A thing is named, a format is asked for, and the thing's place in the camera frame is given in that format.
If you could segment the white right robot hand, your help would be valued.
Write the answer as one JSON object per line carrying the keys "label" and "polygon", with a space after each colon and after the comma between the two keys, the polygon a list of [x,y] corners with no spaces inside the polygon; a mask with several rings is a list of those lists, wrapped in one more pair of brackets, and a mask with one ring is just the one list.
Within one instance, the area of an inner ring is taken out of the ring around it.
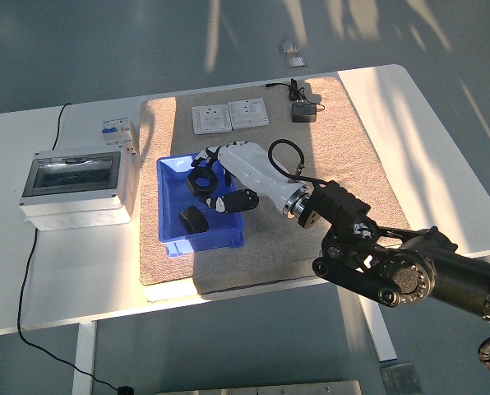
{"label": "white right robot hand", "polygon": [[[207,147],[191,163],[192,195],[221,213],[234,213],[257,207],[260,198],[270,199],[277,210],[291,218],[299,216],[311,189],[301,180],[304,160],[291,174],[273,157],[274,147],[265,151],[254,142],[233,142],[225,146]],[[214,196],[211,185],[215,178],[214,163],[223,168],[225,181],[236,179],[243,190]]]}

